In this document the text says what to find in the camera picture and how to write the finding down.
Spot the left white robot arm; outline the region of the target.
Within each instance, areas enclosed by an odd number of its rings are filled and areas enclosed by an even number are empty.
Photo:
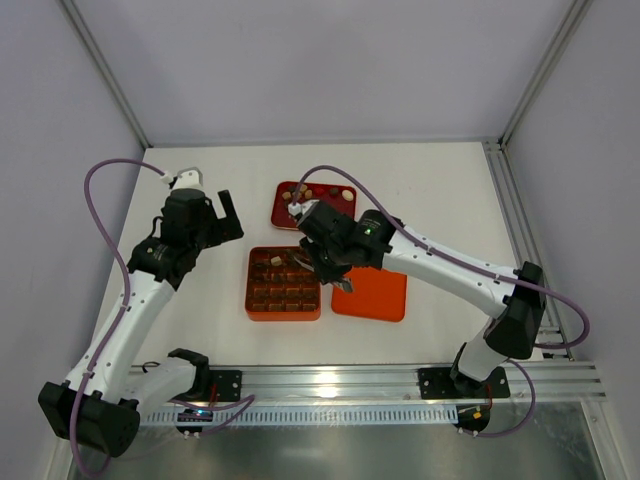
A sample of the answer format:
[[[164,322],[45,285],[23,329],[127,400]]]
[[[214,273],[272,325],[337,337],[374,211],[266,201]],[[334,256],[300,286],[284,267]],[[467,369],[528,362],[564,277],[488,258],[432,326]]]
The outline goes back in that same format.
[[[52,430],[74,452],[88,447],[119,457],[133,443],[141,420],[162,404],[207,396],[209,359],[191,350],[171,351],[137,381],[130,380],[129,370],[201,252],[243,237],[230,192],[218,197],[222,217],[202,190],[171,191],[151,235],[132,250],[123,291],[98,338],[62,383],[48,382],[40,391],[38,403]]]

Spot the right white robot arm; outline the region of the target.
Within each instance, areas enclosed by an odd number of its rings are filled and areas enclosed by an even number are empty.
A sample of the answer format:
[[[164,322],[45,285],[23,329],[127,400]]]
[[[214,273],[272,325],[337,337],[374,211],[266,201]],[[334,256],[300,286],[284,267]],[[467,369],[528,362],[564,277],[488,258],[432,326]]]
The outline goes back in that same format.
[[[306,257],[300,263],[321,283],[350,293],[353,286],[346,275],[352,269],[387,270],[438,287],[487,315],[480,332],[460,347],[450,370],[461,395],[483,392],[505,360],[531,357],[546,304],[539,266],[526,262],[511,270],[458,257],[374,209],[358,220],[323,201],[291,204],[288,211],[303,235],[300,246]]]

